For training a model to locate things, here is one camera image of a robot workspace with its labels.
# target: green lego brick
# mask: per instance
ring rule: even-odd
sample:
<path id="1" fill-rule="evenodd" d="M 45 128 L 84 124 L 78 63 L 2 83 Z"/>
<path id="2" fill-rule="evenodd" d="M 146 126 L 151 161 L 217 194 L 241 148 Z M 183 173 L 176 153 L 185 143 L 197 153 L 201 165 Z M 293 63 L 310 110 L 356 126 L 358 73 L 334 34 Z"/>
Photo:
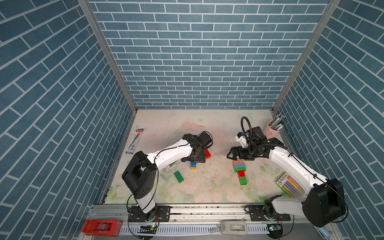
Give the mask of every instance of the green lego brick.
<path id="1" fill-rule="evenodd" d="M 238 171 L 244 171 L 245 172 L 245 167 L 234 167 L 233 170 L 235 172 L 238 172 Z"/>
<path id="2" fill-rule="evenodd" d="M 246 185 L 247 184 L 247 178 L 246 177 L 240 177 L 239 178 L 240 185 Z"/>
<path id="3" fill-rule="evenodd" d="M 183 178 L 183 176 L 181 176 L 181 173 L 179 172 L 179 171 L 176 171 L 175 173 L 174 173 L 174 175 L 175 175 L 175 177 L 176 177 L 176 179 L 177 179 L 177 181 L 179 182 L 179 183 L 182 183 L 183 181 L 184 181 L 184 178 Z"/>

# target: red tape dispenser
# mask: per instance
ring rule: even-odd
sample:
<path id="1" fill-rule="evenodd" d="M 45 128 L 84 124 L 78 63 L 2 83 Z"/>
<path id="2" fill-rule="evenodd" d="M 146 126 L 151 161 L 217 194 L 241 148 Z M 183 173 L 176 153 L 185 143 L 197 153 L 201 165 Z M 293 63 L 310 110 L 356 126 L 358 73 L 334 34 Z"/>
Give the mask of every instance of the red tape dispenser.
<path id="1" fill-rule="evenodd" d="M 83 229 L 85 235 L 117 237 L 122 222 L 119 220 L 85 220 Z"/>

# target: table surface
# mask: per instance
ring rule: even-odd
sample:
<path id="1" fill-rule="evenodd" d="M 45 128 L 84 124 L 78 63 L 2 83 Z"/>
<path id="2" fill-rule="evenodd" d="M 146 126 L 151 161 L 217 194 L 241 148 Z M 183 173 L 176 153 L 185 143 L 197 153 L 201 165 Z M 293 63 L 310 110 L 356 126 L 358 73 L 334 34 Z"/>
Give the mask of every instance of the table surface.
<path id="1" fill-rule="evenodd" d="M 246 161 L 247 185 L 240 185 L 233 171 L 233 161 L 226 155 L 231 147 L 239 146 L 235 136 L 241 131 L 240 119 L 246 116 L 252 127 L 262 130 L 272 119 L 269 110 L 139 110 L 130 131 L 125 149 L 130 144 L 136 129 L 144 132 L 136 146 L 135 153 L 155 152 L 166 148 L 186 133 L 200 134 L 208 131 L 213 137 L 209 149 L 211 157 L 205 163 L 197 163 L 197 169 L 190 169 L 190 162 L 176 161 L 172 167 L 160 171 L 159 183 L 154 196 L 157 203 L 228 203 L 264 202 L 268 197 L 282 194 L 274 183 L 282 169 L 266 158 Z M 125 204 L 131 195 L 121 178 L 133 154 L 122 154 L 114 175 L 105 204 Z M 174 172 L 184 178 L 178 183 Z"/>

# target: black mounting plate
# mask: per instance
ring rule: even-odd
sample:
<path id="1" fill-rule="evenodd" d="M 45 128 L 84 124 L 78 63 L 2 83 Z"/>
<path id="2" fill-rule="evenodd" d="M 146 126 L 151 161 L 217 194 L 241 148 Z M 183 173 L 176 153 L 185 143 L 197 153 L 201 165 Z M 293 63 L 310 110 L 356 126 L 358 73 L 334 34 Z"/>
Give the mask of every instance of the black mounting plate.
<path id="1" fill-rule="evenodd" d="M 160 222 L 169 222 L 170 206 L 158 206 L 157 211 L 159 213 Z M 145 222 L 148 221 L 148 215 L 143 213 L 139 206 L 133 206 L 131 208 L 131 215 L 129 216 L 129 222 Z"/>
<path id="2" fill-rule="evenodd" d="M 190 161 L 190 162 L 199 162 L 199 163 L 205 163 L 205 151 L 201 151 L 197 158 L 192 159 L 190 156 L 189 157 L 184 157 L 181 159 L 182 162 L 185 161 Z"/>
<path id="3" fill-rule="evenodd" d="M 258 222 L 258 221 L 266 221 L 268 220 L 267 217 L 264 214 L 264 204 L 258 204 L 258 205 L 247 205 L 248 212 L 250 213 L 249 216 L 251 217 L 251 221 Z M 283 221 L 290 221 L 291 217 L 289 214 L 277 214 L 276 217 L 282 217 L 280 220 Z"/>

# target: red lego brick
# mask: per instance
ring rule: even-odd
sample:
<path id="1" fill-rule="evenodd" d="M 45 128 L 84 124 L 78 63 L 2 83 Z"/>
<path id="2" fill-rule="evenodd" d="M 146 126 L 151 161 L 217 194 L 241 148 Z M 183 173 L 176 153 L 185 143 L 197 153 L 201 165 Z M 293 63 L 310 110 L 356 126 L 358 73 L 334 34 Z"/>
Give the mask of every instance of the red lego brick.
<path id="1" fill-rule="evenodd" d="M 205 158 L 210 158 L 211 157 L 211 154 L 209 153 L 208 150 L 205 151 Z"/>
<path id="2" fill-rule="evenodd" d="M 245 177 L 245 173 L 244 173 L 244 171 L 243 171 L 243 170 L 238 171 L 238 172 L 237 172 L 237 176 L 238 176 L 239 178 L 241 178 L 241 177 Z"/>

